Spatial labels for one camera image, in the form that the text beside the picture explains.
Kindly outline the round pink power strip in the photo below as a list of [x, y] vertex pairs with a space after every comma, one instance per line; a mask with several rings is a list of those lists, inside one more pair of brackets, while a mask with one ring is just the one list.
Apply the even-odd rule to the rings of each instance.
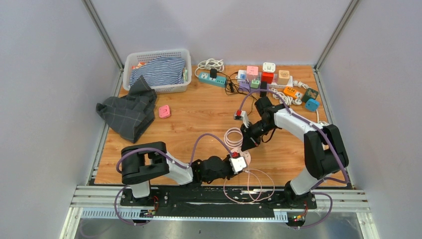
[[249, 166], [251, 163], [251, 154], [248, 151], [240, 151], [239, 154], [245, 159], [246, 164]]

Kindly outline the orange power strip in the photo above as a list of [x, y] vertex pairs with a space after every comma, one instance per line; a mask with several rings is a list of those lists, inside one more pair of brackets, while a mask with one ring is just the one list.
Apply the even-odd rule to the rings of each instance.
[[303, 97], [303, 94], [301, 92], [299, 92], [298, 90], [296, 90], [296, 89], [294, 89], [292, 87], [286, 87], [283, 90], [283, 93], [285, 95], [287, 95], [287, 96], [292, 97], [294, 100], [296, 100], [296, 99], [300, 99], [301, 100], [302, 97]]

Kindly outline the blue cube socket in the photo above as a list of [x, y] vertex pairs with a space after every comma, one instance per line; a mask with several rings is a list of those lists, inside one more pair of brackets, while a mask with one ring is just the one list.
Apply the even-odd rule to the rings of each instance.
[[305, 108], [311, 112], [316, 112], [319, 106], [320, 106], [320, 103], [315, 99], [309, 99], [305, 103]]

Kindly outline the pink cube adapter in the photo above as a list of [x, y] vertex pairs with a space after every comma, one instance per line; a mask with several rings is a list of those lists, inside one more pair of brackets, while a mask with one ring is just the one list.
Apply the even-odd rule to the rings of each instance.
[[171, 109], [169, 105], [164, 105], [158, 109], [158, 113], [159, 113], [159, 118], [166, 119], [171, 116]]

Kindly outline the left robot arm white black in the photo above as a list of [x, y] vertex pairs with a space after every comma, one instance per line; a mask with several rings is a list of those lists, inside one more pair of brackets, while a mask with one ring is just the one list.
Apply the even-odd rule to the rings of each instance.
[[132, 190], [133, 199], [141, 206], [152, 201], [150, 180], [165, 176], [178, 185], [200, 186], [216, 179], [231, 179], [248, 166], [247, 160], [237, 152], [225, 159], [211, 156], [206, 160], [183, 163], [173, 157], [162, 141], [129, 146], [121, 150], [116, 170], [122, 183]]

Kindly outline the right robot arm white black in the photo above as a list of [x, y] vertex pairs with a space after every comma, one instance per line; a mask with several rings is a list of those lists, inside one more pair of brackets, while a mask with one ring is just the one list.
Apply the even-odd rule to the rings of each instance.
[[349, 183], [345, 171], [349, 159], [337, 126], [333, 124], [322, 126], [310, 121], [285, 104], [272, 104], [268, 97], [260, 98], [255, 107], [261, 117], [256, 123], [251, 123], [246, 111], [242, 109], [234, 113], [234, 119], [242, 121], [241, 150], [258, 147], [264, 134], [278, 128], [288, 131], [304, 144], [305, 166], [297, 177], [286, 183], [284, 188], [284, 201], [287, 206], [298, 207], [312, 189], [331, 179], [331, 175], [336, 172], [343, 174], [343, 184]]

